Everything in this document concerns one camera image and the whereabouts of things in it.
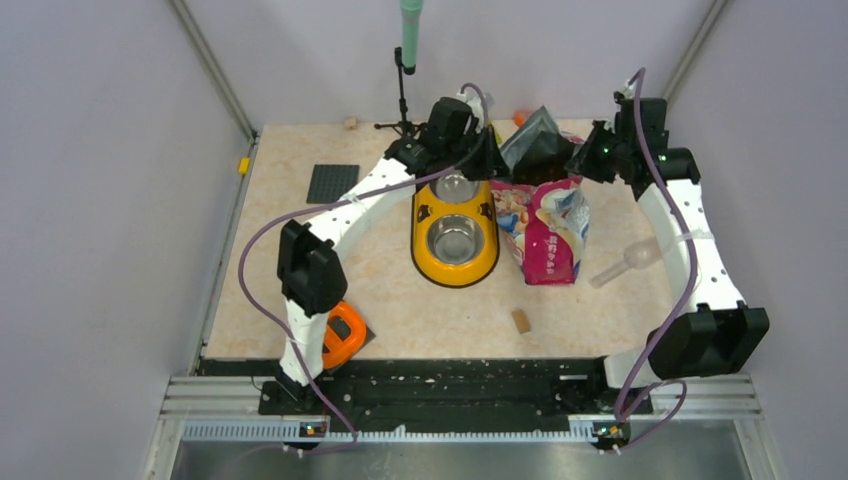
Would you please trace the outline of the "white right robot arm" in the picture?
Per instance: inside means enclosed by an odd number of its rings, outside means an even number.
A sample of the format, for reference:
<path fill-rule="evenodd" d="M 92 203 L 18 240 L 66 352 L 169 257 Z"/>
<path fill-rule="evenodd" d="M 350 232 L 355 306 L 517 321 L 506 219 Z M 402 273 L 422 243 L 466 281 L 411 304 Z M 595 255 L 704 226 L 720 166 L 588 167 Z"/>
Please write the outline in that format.
<path fill-rule="evenodd" d="M 652 225 L 672 298 L 667 329 L 651 331 L 650 352 L 637 347 L 609 356 L 613 388 L 640 388 L 678 378 L 736 374 L 770 329 L 762 307 L 752 307 L 730 279 L 702 202 L 693 153 L 669 144 L 667 103 L 634 102 L 617 93 L 611 121 L 596 120 L 570 164 L 587 179 L 621 179 Z"/>

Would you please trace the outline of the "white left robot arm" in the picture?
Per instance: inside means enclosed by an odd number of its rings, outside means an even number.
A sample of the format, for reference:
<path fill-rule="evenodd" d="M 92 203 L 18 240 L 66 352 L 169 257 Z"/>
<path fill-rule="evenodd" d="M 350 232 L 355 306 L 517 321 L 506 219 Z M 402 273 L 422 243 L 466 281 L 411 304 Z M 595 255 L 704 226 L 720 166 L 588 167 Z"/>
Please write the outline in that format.
<path fill-rule="evenodd" d="M 468 180 L 505 174 L 488 107 L 488 96 L 480 92 L 440 98 L 419 132 L 394 140 L 358 184 L 311 209 L 308 221 L 285 222 L 277 264 L 289 338 L 280 361 L 285 380 L 305 387 L 323 371 L 328 316 L 348 289 L 342 260 L 373 223 L 425 182 L 451 174 Z"/>

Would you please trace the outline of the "pink blue pet food bag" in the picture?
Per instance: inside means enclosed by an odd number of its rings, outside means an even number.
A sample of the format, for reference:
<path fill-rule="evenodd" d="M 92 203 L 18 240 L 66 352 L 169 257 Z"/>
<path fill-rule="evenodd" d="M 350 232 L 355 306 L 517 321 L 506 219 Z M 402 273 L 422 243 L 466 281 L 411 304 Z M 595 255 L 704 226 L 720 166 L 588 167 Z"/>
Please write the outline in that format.
<path fill-rule="evenodd" d="M 496 222 L 528 285 L 571 285 L 579 275 L 590 207 L 566 164 L 582 144 L 540 107 L 500 146 L 508 173 L 490 182 Z"/>

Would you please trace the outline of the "clear plastic scoop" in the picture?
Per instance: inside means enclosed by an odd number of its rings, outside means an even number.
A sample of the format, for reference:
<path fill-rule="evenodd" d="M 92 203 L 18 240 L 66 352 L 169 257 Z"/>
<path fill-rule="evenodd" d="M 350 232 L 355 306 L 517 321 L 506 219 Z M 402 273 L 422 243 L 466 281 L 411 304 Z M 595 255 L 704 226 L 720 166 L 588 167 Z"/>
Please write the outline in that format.
<path fill-rule="evenodd" d="M 617 263 L 592 277 L 589 283 L 593 288 L 600 289 L 630 270 L 646 269 L 656 263 L 661 255 L 661 248 L 655 238 L 637 241 L 623 250 Z"/>

